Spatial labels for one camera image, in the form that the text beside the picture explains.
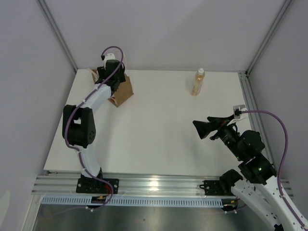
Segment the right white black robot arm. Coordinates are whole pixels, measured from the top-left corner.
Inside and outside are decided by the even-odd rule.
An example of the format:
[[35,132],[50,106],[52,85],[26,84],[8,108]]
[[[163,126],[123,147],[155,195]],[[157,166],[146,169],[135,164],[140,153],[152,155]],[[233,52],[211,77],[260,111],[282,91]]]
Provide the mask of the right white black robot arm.
[[239,133],[236,117],[208,117],[193,121],[201,139],[211,132],[211,140],[220,139],[240,162],[239,171],[231,169],[219,177],[219,189],[232,194],[252,209],[272,231],[306,231],[305,218],[281,184],[279,174],[262,154],[265,148],[259,132]]

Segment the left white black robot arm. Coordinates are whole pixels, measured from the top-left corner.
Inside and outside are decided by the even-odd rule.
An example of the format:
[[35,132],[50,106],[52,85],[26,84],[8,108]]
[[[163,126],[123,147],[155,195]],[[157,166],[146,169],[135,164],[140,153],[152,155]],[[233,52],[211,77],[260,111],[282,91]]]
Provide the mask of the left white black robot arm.
[[107,60],[97,68],[98,80],[94,89],[78,105],[67,104],[63,109],[62,136],[69,149],[73,149],[81,165],[82,182],[93,193],[99,193],[104,184],[110,185],[102,176],[93,142],[96,137],[94,114],[102,103],[109,100],[125,82],[125,66],[116,59]]

